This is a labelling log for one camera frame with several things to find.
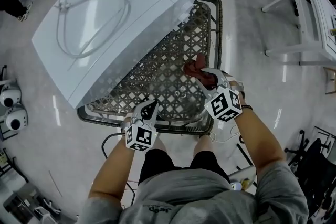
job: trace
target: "black cable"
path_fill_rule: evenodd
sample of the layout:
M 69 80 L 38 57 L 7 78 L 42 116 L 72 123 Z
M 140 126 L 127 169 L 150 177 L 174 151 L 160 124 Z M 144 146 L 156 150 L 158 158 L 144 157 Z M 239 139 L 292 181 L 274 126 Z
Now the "black cable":
M 110 135 L 108 135 L 108 136 L 104 139 L 103 143 L 101 143 L 101 150 L 103 151 L 103 154 L 104 154 L 104 156 L 105 156 L 106 159 L 107 159 L 107 155 L 106 155 L 106 152 L 105 152 L 105 150 L 104 150 L 105 143 L 106 143 L 106 141 L 107 141 L 108 139 L 110 139 L 111 137 L 113 137 L 113 136 L 118 136 L 118 135 L 124 135 L 124 134 L 121 134 L 121 133 L 110 134 Z M 127 185 L 127 186 L 130 188 L 130 190 L 133 192 L 133 197 L 132 197 L 132 202 L 131 202 L 131 205 L 133 205 L 133 202 L 134 202 L 134 199 L 135 199 L 135 192 L 134 192 L 134 190 L 132 189 L 132 187 L 130 186 L 130 184 L 128 184 L 128 183 L 126 182 L 126 185 Z

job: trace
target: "bracelet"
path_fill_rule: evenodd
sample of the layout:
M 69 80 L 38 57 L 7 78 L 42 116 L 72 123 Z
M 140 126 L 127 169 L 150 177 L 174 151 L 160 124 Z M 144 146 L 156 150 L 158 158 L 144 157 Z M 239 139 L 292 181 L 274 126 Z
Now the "bracelet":
M 250 106 L 248 104 L 243 104 L 241 107 L 242 107 L 242 109 L 251 109 L 253 111 L 252 106 Z

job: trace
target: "floor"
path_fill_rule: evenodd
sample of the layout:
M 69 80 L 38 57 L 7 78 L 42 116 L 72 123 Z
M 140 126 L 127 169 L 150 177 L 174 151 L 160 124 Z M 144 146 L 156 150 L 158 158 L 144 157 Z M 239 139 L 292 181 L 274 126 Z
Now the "floor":
M 17 157 L 27 177 L 63 212 L 80 213 L 91 182 L 104 156 L 100 146 L 114 128 L 82 122 L 44 69 L 31 42 L 37 26 L 56 0 L 33 0 L 29 18 L 20 23 L 0 13 L 0 61 L 7 64 L 23 92 L 29 126 L 4 142 Z M 246 100 L 273 131 L 282 147 L 294 147 L 298 131 L 314 136 L 313 126 L 336 132 L 336 98 L 324 95 L 321 67 L 284 66 L 263 54 L 265 48 L 288 46 L 299 40 L 297 19 L 288 2 L 267 14 L 260 8 L 272 0 L 222 0 L 222 69 L 244 82 Z M 247 162 L 235 146 L 239 135 L 234 123 L 215 122 L 215 153 L 229 174 Z M 193 136 L 162 134 L 174 163 L 192 160 Z M 111 150 L 117 138 L 106 145 Z M 136 153 L 130 180 L 137 181 L 144 156 Z M 130 204 L 126 191 L 122 203 Z

